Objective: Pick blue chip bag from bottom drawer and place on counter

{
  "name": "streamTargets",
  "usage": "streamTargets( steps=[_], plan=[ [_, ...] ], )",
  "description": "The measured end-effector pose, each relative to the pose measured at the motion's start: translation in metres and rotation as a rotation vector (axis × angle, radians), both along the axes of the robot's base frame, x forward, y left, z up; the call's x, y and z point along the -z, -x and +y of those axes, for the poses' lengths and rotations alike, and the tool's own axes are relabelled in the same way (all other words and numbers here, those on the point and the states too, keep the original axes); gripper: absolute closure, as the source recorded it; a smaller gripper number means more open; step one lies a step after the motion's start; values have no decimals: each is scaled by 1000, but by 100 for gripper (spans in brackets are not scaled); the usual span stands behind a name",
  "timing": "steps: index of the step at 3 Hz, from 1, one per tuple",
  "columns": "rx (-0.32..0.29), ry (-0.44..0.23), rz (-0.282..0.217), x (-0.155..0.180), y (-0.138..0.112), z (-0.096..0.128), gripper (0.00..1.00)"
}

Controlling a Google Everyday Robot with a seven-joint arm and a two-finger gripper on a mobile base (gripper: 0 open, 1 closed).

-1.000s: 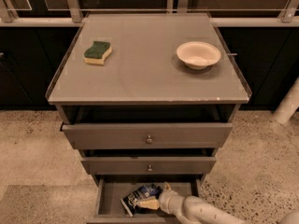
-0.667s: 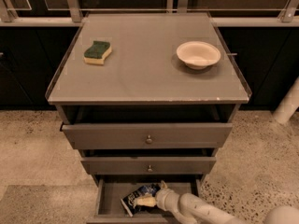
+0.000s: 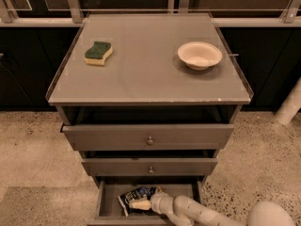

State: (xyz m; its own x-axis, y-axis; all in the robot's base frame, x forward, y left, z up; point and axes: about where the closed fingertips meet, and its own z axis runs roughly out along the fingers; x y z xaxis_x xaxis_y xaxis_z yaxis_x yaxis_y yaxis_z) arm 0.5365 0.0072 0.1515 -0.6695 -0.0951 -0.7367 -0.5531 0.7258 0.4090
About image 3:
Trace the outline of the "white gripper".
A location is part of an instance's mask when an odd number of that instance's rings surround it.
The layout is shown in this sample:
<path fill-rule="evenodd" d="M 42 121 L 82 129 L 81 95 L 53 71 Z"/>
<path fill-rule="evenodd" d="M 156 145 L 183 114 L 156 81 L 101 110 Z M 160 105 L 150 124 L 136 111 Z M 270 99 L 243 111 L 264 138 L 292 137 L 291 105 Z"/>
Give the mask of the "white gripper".
<path fill-rule="evenodd" d="M 155 213 L 169 216 L 173 214 L 173 198 L 163 192 L 161 187 L 157 186 L 155 194 L 150 197 L 150 201 L 132 201 L 130 202 L 130 207 L 145 211 L 152 209 Z"/>

